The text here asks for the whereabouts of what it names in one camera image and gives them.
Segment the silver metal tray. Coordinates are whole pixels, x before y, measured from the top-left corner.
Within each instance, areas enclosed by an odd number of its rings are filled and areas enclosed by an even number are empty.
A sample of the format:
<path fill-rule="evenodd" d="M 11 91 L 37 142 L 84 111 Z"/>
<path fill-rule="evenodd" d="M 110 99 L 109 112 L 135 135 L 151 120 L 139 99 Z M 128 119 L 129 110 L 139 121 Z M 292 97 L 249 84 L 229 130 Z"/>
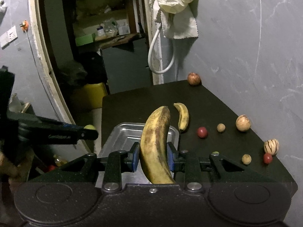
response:
<path fill-rule="evenodd" d="M 115 126 L 101 149 L 98 157 L 108 157 L 111 152 L 118 150 L 129 151 L 135 142 L 140 142 L 144 123 L 124 122 Z M 144 175 L 141 165 L 138 164 L 134 173 L 122 173 L 122 186 L 130 184 L 150 184 L 151 182 Z"/>

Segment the large ripe spotted banana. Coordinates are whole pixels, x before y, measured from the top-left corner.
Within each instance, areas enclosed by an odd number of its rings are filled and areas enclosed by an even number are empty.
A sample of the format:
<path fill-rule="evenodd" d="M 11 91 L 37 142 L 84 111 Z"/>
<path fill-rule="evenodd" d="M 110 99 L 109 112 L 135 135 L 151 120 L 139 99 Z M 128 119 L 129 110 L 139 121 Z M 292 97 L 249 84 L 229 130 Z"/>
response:
<path fill-rule="evenodd" d="M 167 106 L 154 110 L 145 122 L 140 140 L 140 163 L 152 184 L 174 184 L 167 162 L 166 143 L 170 111 Z"/>

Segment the striped pepino melon right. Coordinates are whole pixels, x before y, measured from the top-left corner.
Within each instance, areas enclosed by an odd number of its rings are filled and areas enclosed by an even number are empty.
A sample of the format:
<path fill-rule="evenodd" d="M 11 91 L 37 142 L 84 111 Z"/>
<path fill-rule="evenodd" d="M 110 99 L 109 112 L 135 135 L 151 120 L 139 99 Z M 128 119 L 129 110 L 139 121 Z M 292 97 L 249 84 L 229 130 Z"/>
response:
<path fill-rule="evenodd" d="M 265 153 L 275 156 L 279 151 L 279 141 L 277 139 L 269 139 L 264 142 L 263 149 Z"/>

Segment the small tan fruit front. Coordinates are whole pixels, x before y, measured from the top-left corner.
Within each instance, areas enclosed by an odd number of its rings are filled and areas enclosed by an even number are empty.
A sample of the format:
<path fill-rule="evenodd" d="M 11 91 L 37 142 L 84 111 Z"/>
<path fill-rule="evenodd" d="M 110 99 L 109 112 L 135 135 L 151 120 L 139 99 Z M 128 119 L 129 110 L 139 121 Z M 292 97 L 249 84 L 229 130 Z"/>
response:
<path fill-rule="evenodd" d="M 252 162 L 252 158 L 249 154 L 244 154 L 241 160 L 244 165 L 249 165 Z"/>

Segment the small tan round fruit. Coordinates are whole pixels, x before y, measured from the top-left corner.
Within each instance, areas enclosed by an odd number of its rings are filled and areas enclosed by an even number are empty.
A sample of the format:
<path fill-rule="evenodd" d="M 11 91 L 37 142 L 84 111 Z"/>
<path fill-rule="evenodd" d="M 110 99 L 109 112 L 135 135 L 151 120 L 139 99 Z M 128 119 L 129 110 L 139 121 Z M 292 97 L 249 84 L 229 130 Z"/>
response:
<path fill-rule="evenodd" d="M 219 123 L 219 124 L 217 125 L 217 131 L 218 131 L 219 133 L 223 133 L 225 130 L 226 130 L 225 124 Z"/>

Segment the white wall switch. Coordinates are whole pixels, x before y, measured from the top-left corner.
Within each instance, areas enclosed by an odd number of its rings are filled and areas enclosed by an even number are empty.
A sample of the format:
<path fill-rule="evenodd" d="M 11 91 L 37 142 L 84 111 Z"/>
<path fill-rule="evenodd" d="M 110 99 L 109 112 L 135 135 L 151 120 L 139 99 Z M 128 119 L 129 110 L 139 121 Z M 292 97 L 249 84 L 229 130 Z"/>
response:
<path fill-rule="evenodd" d="M 2 34 L 0 36 L 1 48 L 6 47 L 8 44 L 10 44 L 15 39 L 17 39 L 17 31 L 16 31 L 16 26 L 13 26 L 7 32 L 5 32 L 4 34 Z"/>

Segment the yellow plastic container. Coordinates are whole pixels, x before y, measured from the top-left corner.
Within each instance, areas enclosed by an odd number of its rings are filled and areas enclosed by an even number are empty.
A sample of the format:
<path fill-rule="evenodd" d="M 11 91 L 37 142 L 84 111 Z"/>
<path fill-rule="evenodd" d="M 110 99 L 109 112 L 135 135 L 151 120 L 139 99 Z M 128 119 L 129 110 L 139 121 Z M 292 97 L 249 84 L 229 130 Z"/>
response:
<path fill-rule="evenodd" d="M 104 83 L 87 84 L 79 90 L 79 102 L 86 108 L 98 109 L 103 105 L 103 97 L 107 96 Z"/>

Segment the orange wall hook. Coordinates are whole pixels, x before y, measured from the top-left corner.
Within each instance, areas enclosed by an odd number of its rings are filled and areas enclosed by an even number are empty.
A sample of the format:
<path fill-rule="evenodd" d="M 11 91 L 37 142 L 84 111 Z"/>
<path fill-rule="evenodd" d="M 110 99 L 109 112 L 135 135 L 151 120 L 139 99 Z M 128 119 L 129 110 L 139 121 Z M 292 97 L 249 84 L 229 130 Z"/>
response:
<path fill-rule="evenodd" d="M 29 29 L 28 21 L 26 21 L 26 20 L 22 21 L 22 23 L 20 24 L 20 27 L 21 27 L 23 32 L 27 32 L 28 29 Z"/>

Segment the white hanging cloth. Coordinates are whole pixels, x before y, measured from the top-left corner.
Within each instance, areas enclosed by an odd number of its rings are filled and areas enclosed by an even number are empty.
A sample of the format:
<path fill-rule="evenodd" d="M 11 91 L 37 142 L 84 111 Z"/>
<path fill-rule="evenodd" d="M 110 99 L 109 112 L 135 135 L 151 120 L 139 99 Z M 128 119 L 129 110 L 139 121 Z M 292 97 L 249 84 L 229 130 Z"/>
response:
<path fill-rule="evenodd" d="M 153 19 L 162 26 L 163 36 L 181 40 L 198 37 L 196 19 L 190 8 L 194 0 L 150 0 Z"/>

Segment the striped pepino melon left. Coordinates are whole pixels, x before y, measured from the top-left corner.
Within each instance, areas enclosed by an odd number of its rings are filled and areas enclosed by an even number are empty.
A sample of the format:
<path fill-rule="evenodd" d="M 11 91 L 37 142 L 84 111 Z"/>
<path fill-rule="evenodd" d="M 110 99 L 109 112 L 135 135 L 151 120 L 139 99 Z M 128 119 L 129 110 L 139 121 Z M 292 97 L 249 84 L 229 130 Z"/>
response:
<path fill-rule="evenodd" d="M 236 119 L 236 128 L 241 132 L 246 132 L 251 128 L 251 122 L 245 114 L 238 116 Z"/>

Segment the small yellow banana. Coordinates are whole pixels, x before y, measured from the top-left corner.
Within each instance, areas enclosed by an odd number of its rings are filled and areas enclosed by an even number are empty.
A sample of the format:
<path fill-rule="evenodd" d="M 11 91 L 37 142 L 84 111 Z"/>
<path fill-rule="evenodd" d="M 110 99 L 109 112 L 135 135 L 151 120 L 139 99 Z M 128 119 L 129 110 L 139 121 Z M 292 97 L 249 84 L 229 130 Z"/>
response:
<path fill-rule="evenodd" d="M 183 103 L 174 103 L 174 107 L 179 112 L 179 121 L 178 121 L 178 128 L 181 132 L 187 129 L 190 114 L 185 104 Z"/>

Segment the small red plum right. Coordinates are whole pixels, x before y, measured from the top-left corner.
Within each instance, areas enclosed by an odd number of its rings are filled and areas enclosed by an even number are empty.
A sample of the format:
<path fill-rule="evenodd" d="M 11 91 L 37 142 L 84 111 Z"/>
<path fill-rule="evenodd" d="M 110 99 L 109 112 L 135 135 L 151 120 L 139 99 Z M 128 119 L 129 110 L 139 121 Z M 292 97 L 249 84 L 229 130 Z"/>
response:
<path fill-rule="evenodd" d="M 270 153 L 265 153 L 263 155 L 263 162 L 266 165 L 269 165 L 273 161 L 273 156 Z"/>

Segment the striped pepino melon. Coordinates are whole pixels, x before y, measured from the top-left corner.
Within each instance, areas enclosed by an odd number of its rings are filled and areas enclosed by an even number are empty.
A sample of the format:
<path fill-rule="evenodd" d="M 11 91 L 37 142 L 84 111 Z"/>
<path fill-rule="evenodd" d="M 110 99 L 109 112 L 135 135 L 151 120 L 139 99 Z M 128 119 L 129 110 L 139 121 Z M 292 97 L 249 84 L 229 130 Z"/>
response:
<path fill-rule="evenodd" d="M 241 132 L 246 132 L 251 128 L 251 122 L 245 114 L 238 116 L 236 119 L 236 128 Z"/>
<path fill-rule="evenodd" d="M 279 151 L 279 141 L 277 139 L 269 139 L 264 142 L 263 149 L 265 153 L 275 156 Z"/>

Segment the red-brown apple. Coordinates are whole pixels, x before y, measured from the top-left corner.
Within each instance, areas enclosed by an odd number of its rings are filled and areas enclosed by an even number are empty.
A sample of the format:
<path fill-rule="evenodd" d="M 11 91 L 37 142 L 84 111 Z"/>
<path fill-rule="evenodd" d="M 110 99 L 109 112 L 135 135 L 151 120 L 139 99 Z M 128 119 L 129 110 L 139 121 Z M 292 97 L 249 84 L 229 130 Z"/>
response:
<path fill-rule="evenodd" d="M 187 81 L 190 85 L 196 86 L 201 83 L 201 78 L 200 78 L 199 74 L 191 72 L 187 76 Z"/>

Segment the dark cabinet with clutter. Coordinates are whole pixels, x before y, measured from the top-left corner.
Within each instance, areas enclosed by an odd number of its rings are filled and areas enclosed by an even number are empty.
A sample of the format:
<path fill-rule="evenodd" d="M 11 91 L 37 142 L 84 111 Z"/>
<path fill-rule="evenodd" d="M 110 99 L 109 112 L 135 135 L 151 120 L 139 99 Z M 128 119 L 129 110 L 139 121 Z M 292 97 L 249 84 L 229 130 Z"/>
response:
<path fill-rule="evenodd" d="M 94 37 L 110 93 L 152 85 L 142 0 L 76 0 L 74 33 Z"/>

